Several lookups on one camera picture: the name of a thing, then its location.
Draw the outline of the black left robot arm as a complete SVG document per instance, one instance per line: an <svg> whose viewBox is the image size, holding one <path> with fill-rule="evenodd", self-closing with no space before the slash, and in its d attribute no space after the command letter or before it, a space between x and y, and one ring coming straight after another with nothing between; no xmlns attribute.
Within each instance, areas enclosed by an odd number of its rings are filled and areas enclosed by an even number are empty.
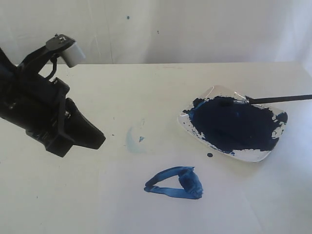
<svg viewBox="0 0 312 234"><path fill-rule="evenodd" d="M64 157L72 146L99 149L105 135L67 97L69 86L24 73L1 51L0 117L22 128L46 151Z"/></svg>

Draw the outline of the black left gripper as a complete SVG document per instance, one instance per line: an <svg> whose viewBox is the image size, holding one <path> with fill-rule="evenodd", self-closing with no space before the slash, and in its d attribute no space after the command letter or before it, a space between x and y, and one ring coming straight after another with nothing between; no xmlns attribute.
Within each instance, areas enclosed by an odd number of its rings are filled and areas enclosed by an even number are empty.
<svg viewBox="0 0 312 234"><path fill-rule="evenodd" d="M73 145L99 149L106 137L72 99L66 98L68 91L69 86L59 78L50 81L39 74L20 74L16 66L2 65L0 116L23 128L29 137L59 157L64 157Z"/></svg>

